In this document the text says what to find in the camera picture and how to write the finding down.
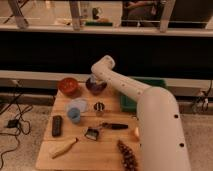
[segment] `cup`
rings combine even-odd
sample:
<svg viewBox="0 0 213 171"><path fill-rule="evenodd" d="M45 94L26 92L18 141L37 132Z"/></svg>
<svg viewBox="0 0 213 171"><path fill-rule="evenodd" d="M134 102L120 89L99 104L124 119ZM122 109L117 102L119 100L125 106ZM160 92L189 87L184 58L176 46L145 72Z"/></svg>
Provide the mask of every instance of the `cup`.
<svg viewBox="0 0 213 171"><path fill-rule="evenodd" d="M67 112L67 115L74 124L79 123L81 120L80 110L76 107L70 108Z"/></svg>

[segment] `remote control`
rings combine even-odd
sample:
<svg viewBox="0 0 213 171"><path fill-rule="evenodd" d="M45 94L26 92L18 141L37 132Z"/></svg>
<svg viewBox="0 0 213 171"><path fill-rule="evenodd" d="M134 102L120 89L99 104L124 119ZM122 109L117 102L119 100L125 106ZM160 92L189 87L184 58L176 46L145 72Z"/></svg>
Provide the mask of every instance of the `remote control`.
<svg viewBox="0 0 213 171"><path fill-rule="evenodd" d="M53 116L52 120L52 136L58 137L61 135L62 117L60 115Z"/></svg>

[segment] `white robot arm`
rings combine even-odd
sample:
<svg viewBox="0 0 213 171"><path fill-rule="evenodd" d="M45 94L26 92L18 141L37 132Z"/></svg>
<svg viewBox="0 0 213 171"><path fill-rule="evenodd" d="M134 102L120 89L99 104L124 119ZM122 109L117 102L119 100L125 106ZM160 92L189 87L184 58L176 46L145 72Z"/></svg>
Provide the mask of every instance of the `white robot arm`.
<svg viewBox="0 0 213 171"><path fill-rule="evenodd" d="M142 171L191 171L180 113L175 97L113 72L114 60L104 56L92 72L137 102Z"/></svg>

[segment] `black cable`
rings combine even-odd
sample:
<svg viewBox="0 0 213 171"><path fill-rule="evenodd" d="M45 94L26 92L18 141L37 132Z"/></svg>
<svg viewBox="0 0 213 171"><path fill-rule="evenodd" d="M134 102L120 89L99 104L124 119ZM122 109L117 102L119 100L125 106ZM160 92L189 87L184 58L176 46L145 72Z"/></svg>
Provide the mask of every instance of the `black cable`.
<svg viewBox="0 0 213 171"><path fill-rule="evenodd" d="M212 80L210 80L210 85L207 91L202 91L203 95L198 97L192 104L192 109L194 113L197 113L197 108L199 103L202 103L201 110L202 112L208 110L208 97L212 89Z"/></svg>
<svg viewBox="0 0 213 171"><path fill-rule="evenodd" d="M18 139L18 136L19 136L21 133L24 134L24 135L28 135L28 134L31 132L31 125L30 125L30 122L27 121L27 120L24 120L23 115L24 115L25 113L29 112L30 110L32 110L32 109L33 109L33 106L32 106L32 105L28 105L28 106L26 106L23 110L21 110L21 108L20 108L20 106L19 106L19 104L18 104L18 99L19 99L19 97L20 97L23 93L20 93L19 95L15 96L15 92L16 92L15 90L16 90L16 88L17 88L17 86L14 88L14 92L13 92L13 97L14 97L14 98L13 98L13 100L12 100L11 103L3 110L3 111L5 112L14 102L15 102L15 104L17 105L19 113L16 114L16 115L14 116L14 118L13 118L13 119L17 119L17 120L18 120L18 125L17 125L17 127L16 127L16 131L15 131L14 134L12 134L12 133L0 133L0 135L1 135L1 136L14 136L15 139L16 139L16 141L17 141L17 146L16 146L15 148L13 148L13 149L6 150L6 151L4 151L4 152L2 152L2 153L0 154L0 161L1 161L1 163L0 163L0 170L1 170L1 169L3 168L3 166L4 166L4 159L3 159L3 156L4 156L6 153L13 152L13 151L17 150L18 147L20 146L20 140ZM27 125L28 125L27 131L24 131L24 129L23 129L23 125L22 125L23 123L27 123Z"/></svg>
<svg viewBox="0 0 213 171"><path fill-rule="evenodd" d="M7 105L4 109L2 109L0 111L0 115L2 115L5 111L7 111L9 109L9 107L21 97L22 94L23 93L20 93L18 96L16 96L15 98L13 98L13 100L9 103L9 105Z"/></svg>

